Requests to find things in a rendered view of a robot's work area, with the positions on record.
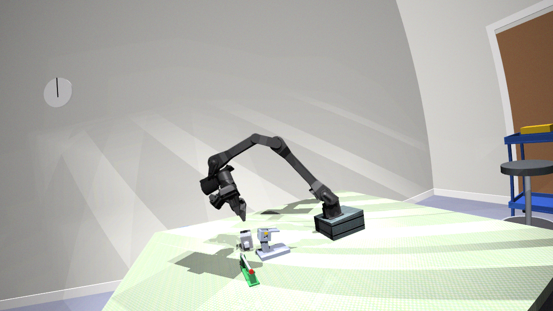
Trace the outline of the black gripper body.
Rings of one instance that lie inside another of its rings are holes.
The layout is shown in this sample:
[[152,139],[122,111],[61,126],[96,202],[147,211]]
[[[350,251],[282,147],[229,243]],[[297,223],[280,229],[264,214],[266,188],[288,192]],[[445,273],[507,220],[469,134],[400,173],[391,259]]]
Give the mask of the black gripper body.
[[[232,194],[234,192],[239,193],[238,190],[237,190],[237,186],[236,186],[233,179],[225,180],[220,184],[219,196],[221,198],[223,198],[223,195],[224,196],[229,196],[230,194]],[[240,196],[240,193],[239,193],[239,196]],[[242,205],[244,203],[245,203],[245,200],[242,197],[240,197],[239,198],[239,204]]]

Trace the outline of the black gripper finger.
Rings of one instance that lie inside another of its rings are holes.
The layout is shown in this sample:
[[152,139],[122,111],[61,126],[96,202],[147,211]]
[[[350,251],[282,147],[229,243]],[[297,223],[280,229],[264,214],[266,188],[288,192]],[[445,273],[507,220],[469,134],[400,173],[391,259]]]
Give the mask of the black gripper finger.
[[229,203],[237,216],[240,215],[239,193],[234,192],[229,196],[222,198],[224,202]]
[[240,205],[240,215],[242,221],[246,221],[246,204]]

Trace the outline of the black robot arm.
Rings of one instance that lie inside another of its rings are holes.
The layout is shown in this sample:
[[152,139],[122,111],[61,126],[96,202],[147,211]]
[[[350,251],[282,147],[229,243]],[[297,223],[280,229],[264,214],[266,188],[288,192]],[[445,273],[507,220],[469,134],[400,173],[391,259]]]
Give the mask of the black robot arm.
[[[316,199],[323,201],[322,210],[323,217],[328,220],[332,220],[336,217],[344,215],[340,210],[339,197],[332,193],[330,188],[325,186],[322,182],[316,179],[307,168],[292,154],[291,150],[288,148],[287,144],[280,136],[264,136],[257,133],[251,134],[245,140],[234,145],[224,152],[215,154],[209,157],[209,176],[200,180],[201,190],[206,195],[210,195],[210,204],[212,204],[217,210],[221,209],[225,203],[223,199],[219,196],[219,193],[212,194],[219,189],[219,185],[228,179],[233,179],[231,171],[234,170],[233,167],[227,165],[229,161],[236,157],[238,154],[243,153],[245,150],[254,146],[255,144],[262,144],[264,146],[270,147],[274,150],[275,153],[278,153],[289,165],[291,165],[298,173],[303,177],[303,179],[310,185],[311,189],[309,190]],[[225,168],[222,168],[226,165]],[[220,170],[220,168],[222,168]]]

